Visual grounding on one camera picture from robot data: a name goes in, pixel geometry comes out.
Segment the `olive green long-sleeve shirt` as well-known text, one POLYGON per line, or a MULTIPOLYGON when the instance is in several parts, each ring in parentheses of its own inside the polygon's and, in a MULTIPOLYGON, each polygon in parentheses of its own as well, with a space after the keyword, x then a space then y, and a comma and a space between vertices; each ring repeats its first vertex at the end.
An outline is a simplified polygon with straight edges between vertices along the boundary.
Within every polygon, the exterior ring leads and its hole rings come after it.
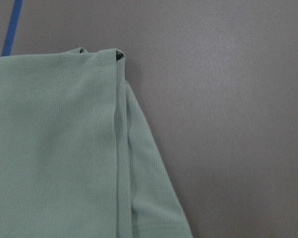
POLYGON ((118 49, 0 57, 0 238, 190 238, 118 49))

